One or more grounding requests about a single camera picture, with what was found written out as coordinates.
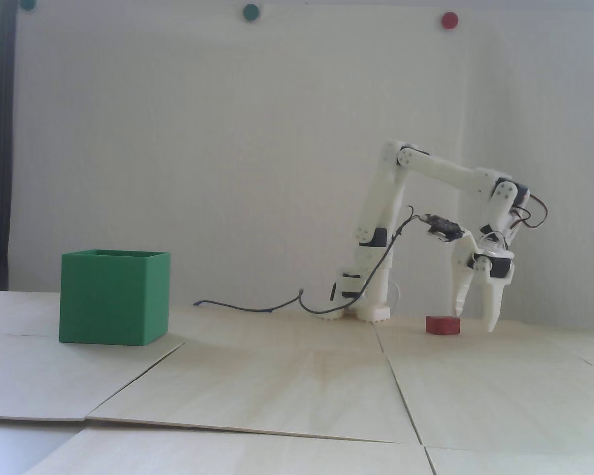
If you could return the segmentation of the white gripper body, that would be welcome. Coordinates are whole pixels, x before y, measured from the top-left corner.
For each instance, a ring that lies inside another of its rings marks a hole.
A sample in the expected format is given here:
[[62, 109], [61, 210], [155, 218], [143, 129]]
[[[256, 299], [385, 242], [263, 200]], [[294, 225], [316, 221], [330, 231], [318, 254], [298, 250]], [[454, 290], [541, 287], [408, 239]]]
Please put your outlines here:
[[501, 231], [482, 230], [481, 236], [476, 239], [469, 230], [452, 230], [450, 241], [455, 243], [452, 256], [455, 282], [467, 279], [478, 269], [489, 271], [490, 278], [509, 276], [514, 253], [509, 250]]

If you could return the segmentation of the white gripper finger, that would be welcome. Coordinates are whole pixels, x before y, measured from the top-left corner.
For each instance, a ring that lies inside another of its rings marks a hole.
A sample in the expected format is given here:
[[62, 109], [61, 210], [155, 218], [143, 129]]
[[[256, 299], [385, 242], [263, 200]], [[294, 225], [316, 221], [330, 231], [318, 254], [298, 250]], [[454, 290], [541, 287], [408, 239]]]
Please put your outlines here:
[[505, 277], [492, 277], [493, 263], [488, 256], [477, 258], [477, 284], [481, 290], [482, 319], [487, 332], [492, 332], [501, 312]]
[[474, 270], [453, 270], [452, 307], [453, 315], [461, 315], [469, 287], [473, 282]]

